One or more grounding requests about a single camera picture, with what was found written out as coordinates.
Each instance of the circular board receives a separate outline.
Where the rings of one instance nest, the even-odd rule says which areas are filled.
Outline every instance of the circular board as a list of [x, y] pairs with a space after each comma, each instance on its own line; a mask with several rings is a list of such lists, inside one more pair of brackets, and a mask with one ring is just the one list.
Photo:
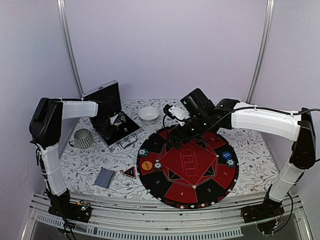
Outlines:
[[180, 149], [170, 147], [166, 137], [172, 128], [160, 129], [141, 145], [136, 165], [142, 184], [159, 201], [180, 209], [219, 202], [237, 182], [239, 163], [234, 149], [210, 131]]

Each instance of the bowl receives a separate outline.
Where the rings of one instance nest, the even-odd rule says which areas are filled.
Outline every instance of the bowl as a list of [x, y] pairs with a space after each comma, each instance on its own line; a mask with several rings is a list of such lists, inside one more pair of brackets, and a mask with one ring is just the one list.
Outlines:
[[143, 107], [138, 111], [138, 117], [143, 124], [154, 124], [159, 117], [159, 110], [153, 106]]

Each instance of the white wall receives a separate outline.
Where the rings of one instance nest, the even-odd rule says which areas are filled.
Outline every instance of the white wall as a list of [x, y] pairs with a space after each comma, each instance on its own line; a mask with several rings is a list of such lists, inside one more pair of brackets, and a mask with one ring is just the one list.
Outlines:
[[[17, 240], [34, 192], [44, 189], [29, 143], [41, 97], [77, 97], [55, 0], [0, 1], [0, 239]], [[74, 121], [65, 122], [66, 138]]]
[[68, 0], [84, 91], [117, 79], [123, 99], [245, 100], [266, 0]]
[[[320, 2], [275, 1], [270, 36], [254, 104], [300, 110], [320, 108]], [[320, 113], [312, 114], [318, 139]], [[267, 143], [279, 167], [291, 152], [291, 142], [267, 135]], [[320, 158], [320, 145], [317, 154]], [[297, 191], [315, 240], [320, 239], [320, 163], [308, 170]]]

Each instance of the blue poker chip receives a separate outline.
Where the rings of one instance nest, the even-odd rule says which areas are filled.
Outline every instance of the blue poker chip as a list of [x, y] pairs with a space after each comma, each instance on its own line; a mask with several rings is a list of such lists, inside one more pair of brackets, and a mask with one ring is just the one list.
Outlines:
[[149, 155], [149, 152], [148, 152], [147, 149], [141, 148], [141, 149], [139, 150], [138, 154], [139, 154], [139, 156], [141, 156], [141, 157], [146, 157], [146, 156]]
[[224, 151], [223, 153], [222, 153], [222, 157], [224, 158], [224, 159], [231, 159], [231, 153], [230, 152], [228, 152], [228, 151]]
[[228, 159], [226, 161], [226, 165], [228, 168], [233, 168], [236, 164], [235, 164], [235, 161], [233, 159]]

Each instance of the striped mug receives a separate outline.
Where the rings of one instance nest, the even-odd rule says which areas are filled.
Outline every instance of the striped mug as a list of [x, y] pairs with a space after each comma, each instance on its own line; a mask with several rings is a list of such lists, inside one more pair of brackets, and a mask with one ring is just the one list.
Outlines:
[[92, 133], [86, 128], [82, 128], [76, 131], [74, 133], [73, 139], [74, 139], [73, 142], [69, 141], [69, 145], [73, 148], [79, 148], [79, 149], [87, 149], [94, 142]]

